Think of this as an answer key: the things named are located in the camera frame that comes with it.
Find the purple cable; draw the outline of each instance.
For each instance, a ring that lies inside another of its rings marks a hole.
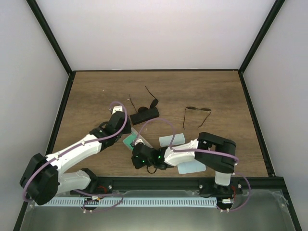
[[[148,120],[148,121],[141,127],[141,129],[140,129],[140,131],[138,132],[138,134],[137,134],[136,138],[134,139],[133,143],[136,142],[136,140],[137,140],[138,137],[140,136],[142,130],[144,129],[144,127],[145,127],[148,123],[153,122],[153,121],[157,121],[157,120],[163,121],[163,122],[165,122],[165,123],[167,123],[167,124],[169,124],[169,125],[171,126],[172,131],[173,131],[173,136],[172,136],[172,139],[171,139],[171,142],[170,142],[170,145],[169,145],[169,147],[171,147],[172,142],[173,142],[174,137],[175,137],[175,129],[174,129],[173,125],[172,125],[168,120],[162,119],[162,118],[155,118],[155,119],[150,119],[150,120]]]
[[[148,120],[148,121],[141,127],[141,129],[140,129],[140,131],[138,132],[138,134],[137,134],[135,140],[133,141],[133,143],[136,142],[136,140],[137,140],[138,137],[140,136],[140,134],[141,134],[142,130],[144,129],[144,127],[145,127],[148,123],[150,123],[150,122],[152,122],[152,121],[156,121],[156,120],[161,120],[161,121],[163,121],[163,122],[169,124],[169,125],[172,127],[173,135],[172,135],[171,142],[170,142],[170,144],[169,144],[169,148],[170,148],[172,151],[174,151],[175,153],[199,152],[199,153],[208,153],[208,154],[220,155],[220,156],[225,156],[225,157],[232,158],[232,159],[235,160],[235,164],[238,164],[239,158],[236,157],[236,156],[234,156],[234,155],[227,154],[227,153],[221,153],[221,152],[215,152],[215,151],[203,150],[203,149],[184,149],[184,150],[175,150],[175,149],[173,149],[173,147],[172,147],[172,142],[173,142],[174,137],[175,137],[175,129],[174,129],[173,125],[172,125],[168,120],[162,119],[162,118],[155,118],[155,119],[150,119],[150,120]]]
[[[245,200],[245,202],[244,202],[243,204],[241,204],[240,206],[238,206],[238,207],[235,208],[235,209],[230,209],[229,212],[235,212],[235,211],[237,211],[237,210],[243,208],[243,207],[248,203],[248,201],[249,201],[249,199],[250,199],[250,196],[251,196],[251,186],[250,186],[250,183],[249,183],[248,179],[247,179],[243,174],[238,173],[238,172],[235,172],[235,175],[239,175],[239,176],[243,177],[244,180],[246,181],[246,183],[247,183],[247,185],[248,185],[248,197],[247,197],[247,199]],[[219,209],[220,211],[221,211],[221,210],[222,210],[222,211],[227,211],[227,210],[223,210],[223,209],[219,208],[218,206],[217,206],[217,209]]]
[[[124,129],[124,127],[125,127],[125,125],[126,125],[126,122],[127,122],[127,116],[128,116],[127,110],[126,110],[125,106],[124,106],[122,103],[118,102],[118,101],[112,102],[112,103],[110,104],[109,107],[111,108],[114,104],[119,104],[119,105],[121,105],[121,106],[123,107],[123,109],[124,109],[124,112],[125,112],[124,124],[122,125],[122,127],[120,128],[120,130],[117,131],[115,134],[112,134],[112,135],[110,135],[110,136],[102,137],[102,138],[98,138],[98,139],[93,139],[93,140],[90,140],[90,141],[86,141],[85,143],[91,143],[91,142],[95,142],[95,141],[103,141],[103,140],[110,139],[110,138],[112,138],[112,137],[118,135],[118,134]],[[61,154],[59,154],[59,155],[58,155],[58,158],[64,156],[65,154],[69,153],[70,151],[74,150],[75,148],[77,148],[77,147],[79,147],[79,146],[81,146],[81,145],[82,145],[82,143],[78,143],[78,144],[76,144],[75,146],[73,146],[73,147],[67,149],[66,151],[64,151],[64,152],[62,152]],[[53,158],[53,159],[49,160],[48,162],[46,162],[45,164],[43,164],[43,165],[42,165],[40,168],[38,168],[38,170],[36,170],[36,171],[33,173],[33,175],[29,178],[29,180],[27,181],[27,183],[26,183],[26,185],[25,185],[25,187],[24,187],[24,190],[23,190],[23,200],[24,200],[25,202],[30,202],[30,201],[31,201],[30,199],[27,199],[27,198],[26,198],[27,189],[28,189],[30,183],[33,181],[33,179],[37,176],[37,174],[38,174],[40,171],[42,171],[47,165],[49,165],[50,163],[52,163],[52,162],[55,161],[55,160],[56,160],[56,158]]]
[[[83,195],[85,195],[85,196],[106,197],[106,196],[114,196],[114,195],[117,195],[117,196],[120,196],[120,197],[121,197],[121,200],[120,200],[118,203],[114,204],[113,206],[110,206],[110,207],[105,208],[105,209],[100,209],[100,210],[92,210],[92,212],[94,212],[94,213],[96,213],[96,212],[103,212],[103,211],[107,211],[107,210],[109,210],[109,209],[112,209],[112,208],[118,206],[119,204],[121,204],[121,203],[123,202],[123,199],[124,199],[124,198],[123,198],[123,195],[121,195],[121,194],[119,194],[119,193],[111,193],[111,194],[90,194],[90,193],[86,193],[86,192],[83,192],[83,191],[80,191],[80,190],[74,190],[74,191],[77,192],[77,193],[83,194]],[[95,201],[95,202],[96,202],[96,200],[85,201],[85,203],[84,203],[83,206],[82,206],[82,209],[85,211],[85,205],[86,205],[87,203],[92,202],[92,201]]]

